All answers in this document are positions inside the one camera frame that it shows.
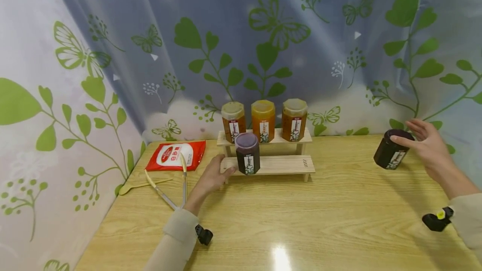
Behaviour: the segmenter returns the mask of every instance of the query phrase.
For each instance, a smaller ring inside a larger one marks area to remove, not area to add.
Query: black wrist tracker
[[[434,214],[426,214],[422,217],[423,223],[433,232],[442,232],[448,224],[451,223],[450,218],[454,215],[454,210],[450,207],[444,207],[441,211]]]
[[[205,246],[207,246],[213,238],[213,233],[209,229],[204,229],[201,225],[197,224],[196,226],[196,234],[197,239],[199,242]]]

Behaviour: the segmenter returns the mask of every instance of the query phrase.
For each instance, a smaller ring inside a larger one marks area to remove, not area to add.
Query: tongs
[[[181,156],[181,164],[182,164],[182,170],[183,170],[183,179],[184,179],[184,183],[183,183],[183,195],[182,195],[182,207],[184,207],[184,205],[186,204],[186,199],[187,199],[187,167],[186,167],[186,160],[184,159],[184,156],[183,154],[180,152],[179,153],[180,156]],[[144,170],[144,173],[146,174],[146,178],[149,182],[149,184],[153,187],[153,189],[156,190],[156,192],[159,194],[159,196],[161,196],[162,199],[164,199],[164,201],[166,201],[167,204],[169,204],[169,206],[173,209],[173,210],[177,210],[177,206],[174,204],[174,202],[169,199],[169,197],[163,192],[161,191],[161,189],[159,188],[159,186],[157,186],[153,181],[152,179],[150,178],[147,170]]]

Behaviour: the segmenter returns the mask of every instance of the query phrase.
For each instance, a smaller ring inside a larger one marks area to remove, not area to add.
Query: patterned backdrop
[[[316,136],[425,119],[482,186],[482,0],[0,3],[7,270],[73,268],[141,136],[215,138],[229,100],[248,123],[271,100],[279,125],[282,102],[304,99]]]

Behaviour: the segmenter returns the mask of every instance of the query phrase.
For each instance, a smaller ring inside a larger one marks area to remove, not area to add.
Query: left hand
[[[221,161],[223,159],[224,155],[219,154],[210,161],[194,189],[204,194],[210,194],[211,192],[218,190],[224,184],[226,179],[236,172],[237,168],[233,166],[227,169],[224,173],[221,173]]]

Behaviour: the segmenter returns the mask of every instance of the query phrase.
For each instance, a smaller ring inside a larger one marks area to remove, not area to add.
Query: blue curtain
[[[482,185],[482,0],[64,1],[149,140],[214,138],[229,100],[249,118],[298,97],[314,135],[433,122]]]

